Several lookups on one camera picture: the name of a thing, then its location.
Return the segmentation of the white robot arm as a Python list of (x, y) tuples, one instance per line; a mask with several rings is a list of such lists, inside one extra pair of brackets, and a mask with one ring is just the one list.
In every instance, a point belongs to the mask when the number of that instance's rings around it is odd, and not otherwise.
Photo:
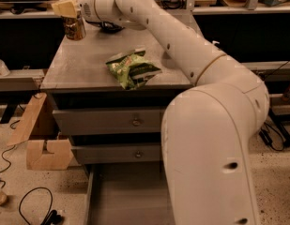
[(78, 4), (88, 22), (146, 29), (192, 85), (160, 122), (176, 225), (260, 225), (248, 143), (269, 109), (261, 79), (207, 41), (189, 12), (169, 12), (154, 0)]

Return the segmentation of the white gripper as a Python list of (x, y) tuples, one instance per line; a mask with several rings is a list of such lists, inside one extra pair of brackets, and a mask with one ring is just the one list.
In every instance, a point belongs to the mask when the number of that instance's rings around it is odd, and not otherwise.
[[(120, 17), (115, 0), (78, 0), (78, 6), (89, 23), (114, 22)], [(77, 5), (74, 0), (62, 0), (52, 4), (53, 12), (62, 17), (76, 18)]]

